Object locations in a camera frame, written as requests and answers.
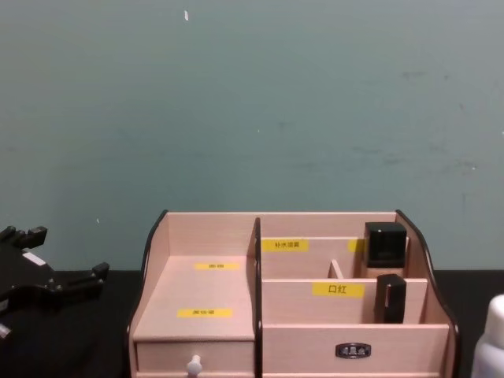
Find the wooden desk organizer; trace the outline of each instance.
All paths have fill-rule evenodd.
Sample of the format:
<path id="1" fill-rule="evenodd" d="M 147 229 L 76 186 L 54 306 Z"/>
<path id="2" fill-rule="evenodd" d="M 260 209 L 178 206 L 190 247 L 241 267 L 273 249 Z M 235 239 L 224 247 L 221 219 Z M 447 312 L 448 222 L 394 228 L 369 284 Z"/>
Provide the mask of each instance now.
<path id="1" fill-rule="evenodd" d="M 376 279 L 354 278 L 365 222 L 382 221 L 407 230 L 402 324 L 374 324 Z M 427 245 L 400 211 L 164 212 L 126 334 L 133 378 L 188 377 L 195 355 L 200 378 L 455 378 L 460 356 Z M 370 355 L 337 357 L 344 343 Z"/>

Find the dark wooden edge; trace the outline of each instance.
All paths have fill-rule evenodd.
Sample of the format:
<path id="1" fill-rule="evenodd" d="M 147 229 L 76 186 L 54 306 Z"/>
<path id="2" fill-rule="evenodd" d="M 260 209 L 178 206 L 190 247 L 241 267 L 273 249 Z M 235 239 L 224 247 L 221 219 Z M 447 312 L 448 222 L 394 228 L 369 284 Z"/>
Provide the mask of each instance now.
<path id="1" fill-rule="evenodd" d="M 261 278 L 261 219 L 256 218 L 255 231 L 255 376 L 262 378 L 262 278 Z"/>
<path id="2" fill-rule="evenodd" d="M 428 250 L 427 242 L 425 241 L 424 236 L 422 235 L 422 233 L 418 229 L 418 227 L 415 226 L 415 224 L 401 210 L 397 209 L 395 212 L 417 234 L 417 237 L 418 237 L 418 240 L 420 241 L 422 250 L 424 250 L 424 258 L 425 258 L 425 262 L 427 263 L 427 266 L 428 266 L 428 275 L 429 275 L 429 279 L 432 283 L 432 289 L 434 291 L 435 297 L 437 298 L 438 302 L 441 304 L 441 307 L 443 307 L 444 312 L 450 318 L 450 322 L 453 325 L 453 330 L 454 330 L 454 334 L 455 334 L 455 355 L 454 355 L 454 368 L 453 368 L 453 372 L 452 372 L 451 376 L 452 376 L 452 378 L 458 378 L 458 373 L 459 373 L 460 364 L 461 364 L 461 335 L 460 335 L 460 330 L 458 328 L 457 320 L 455 319 L 455 316 L 452 313 L 450 307 L 444 301 L 443 295 L 441 294 L 441 291 L 438 289 L 438 285 L 435 282 L 434 271 L 432 268 L 431 253 Z"/>
<path id="3" fill-rule="evenodd" d="M 152 238 L 154 237 L 154 234 L 156 233 L 159 224 L 161 221 L 165 218 L 166 214 L 168 213 L 168 210 L 163 210 L 161 212 L 161 215 L 159 218 L 156 220 L 156 223 L 154 223 L 154 226 L 150 229 L 149 235 L 147 236 L 147 242 L 145 245 L 145 250 L 143 251 L 143 260 L 142 260 L 142 268 L 140 269 L 140 272 L 142 274 L 142 279 L 140 281 L 140 288 L 136 297 L 136 300 L 133 304 L 133 309 L 132 312 L 129 316 L 128 320 L 128 326 L 126 327 L 126 332 L 124 335 L 124 341 L 123 341 L 123 377 L 131 378 L 132 376 L 132 371 L 131 371 L 131 364 L 129 361 L 129 332 L 130 328 L 132 326 L 132 321 L 133 317 L 135 316 L 136 310 L 139 307 L 140 304 L 140 299 L 142 298 L 143 295 L 143 286 L 145 284 L 145 279 L 147 277 L 147 269 L 149 267 L 149 255 L 150 255 L 150 244 L 152 243 Z"/>

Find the green wall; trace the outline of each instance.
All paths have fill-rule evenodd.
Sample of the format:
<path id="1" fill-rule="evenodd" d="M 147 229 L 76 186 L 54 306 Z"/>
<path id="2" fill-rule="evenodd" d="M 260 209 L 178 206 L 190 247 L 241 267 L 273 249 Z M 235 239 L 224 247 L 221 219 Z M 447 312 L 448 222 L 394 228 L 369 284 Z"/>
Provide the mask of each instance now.
<path id="1" fill-rule="evenodd" d="M 502 269 L 503 36 L 500 0 L 0 2 L 0 225 L 137 269 L 165 208 L 400 208 Z"/>

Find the drawer knob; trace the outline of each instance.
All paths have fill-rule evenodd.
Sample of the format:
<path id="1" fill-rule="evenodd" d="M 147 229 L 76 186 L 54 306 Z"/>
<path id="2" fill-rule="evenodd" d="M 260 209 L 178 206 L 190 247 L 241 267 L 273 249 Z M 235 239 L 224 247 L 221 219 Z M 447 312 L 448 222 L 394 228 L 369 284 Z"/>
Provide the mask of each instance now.
<path id="1" fill-rule="evenodd" d="M 195 354 L 192 356 L 191 362 L 187 364 L 187 372 L 190 376 L 197 376 L 203 370 L 202 359 Z"/>

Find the black table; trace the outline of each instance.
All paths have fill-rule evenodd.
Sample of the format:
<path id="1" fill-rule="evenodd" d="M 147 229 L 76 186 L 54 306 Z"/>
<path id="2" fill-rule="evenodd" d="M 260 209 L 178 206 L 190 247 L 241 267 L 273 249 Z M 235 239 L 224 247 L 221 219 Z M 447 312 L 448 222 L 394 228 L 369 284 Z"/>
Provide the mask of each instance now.
<path id="1" fill-rule="evenodd" d="M 435 276 L 458 319 L 462 339 L 460 377 L 469 378 L 488 303 L 493 296 L 504 293 L 504 272 L 438 271 Z M 139 272 L 110 272 L 99 301 L 75 304 L 60 313 L 25 311 L 3 317 L 0 321 L 13 329 L 15 337 L 0 343 L 0 376 L 120 377 L 124 331 L 139 283 Z"/>

